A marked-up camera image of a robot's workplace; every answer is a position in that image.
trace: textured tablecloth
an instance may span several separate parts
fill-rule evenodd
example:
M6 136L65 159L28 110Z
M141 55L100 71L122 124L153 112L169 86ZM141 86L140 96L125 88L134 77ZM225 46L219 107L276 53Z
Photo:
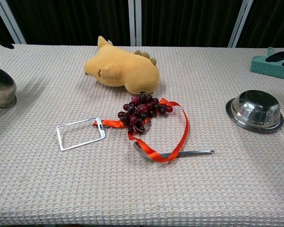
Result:
M179 102L190 119L184 150L215 154L155 163L134 150L124 129L107 129L106 139L62 152L58 125L117 119L131 95L84 75L94 46L0 47L0 68L16 81L18 100L0 109L0 224L284 226L284 126L253 133L225 112L231 98L258 89L277 98L284 116L284 80L249 71L252 57L266 49L140 49L158 62L153 96ZM184 126L175 109L153 120L141 138L171 152ZM88 123L65 129L63 142L96 133Z

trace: teal brush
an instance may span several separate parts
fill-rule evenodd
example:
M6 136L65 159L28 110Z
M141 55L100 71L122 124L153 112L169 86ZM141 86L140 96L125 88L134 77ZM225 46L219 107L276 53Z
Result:
M284 66L283 61L279 62L266 62L265 59L275 53L274 48L269 47L267 56L256 56L251 61L250 71L260 73L272 77L284 79Z

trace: plush toy spikes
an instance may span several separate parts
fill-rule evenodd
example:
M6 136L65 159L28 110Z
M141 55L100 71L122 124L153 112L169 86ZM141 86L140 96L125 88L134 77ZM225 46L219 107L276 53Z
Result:
M129 53L98 38L98 53L86 62L84 70L104 85L125 86L132 94L153 92L159 85L155 58L147 52Z

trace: dark background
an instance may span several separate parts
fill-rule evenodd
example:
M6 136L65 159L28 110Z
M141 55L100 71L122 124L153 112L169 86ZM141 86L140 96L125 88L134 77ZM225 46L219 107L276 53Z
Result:
M28 44L130 46L127 0L8 0ZM145 46L227 47L242 0L142 0ZM0 37L13 42L0 17ZM284 0L254 0L237 47L284 47Z

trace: spoon handle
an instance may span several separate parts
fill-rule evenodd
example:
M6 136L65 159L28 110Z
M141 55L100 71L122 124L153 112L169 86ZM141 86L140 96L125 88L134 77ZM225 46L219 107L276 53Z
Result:
M181 151L177 157L186 155L202 155L202 154L213 154L214 150L194 150L194 151ZM168 158L171 153L161 154L163 157Z

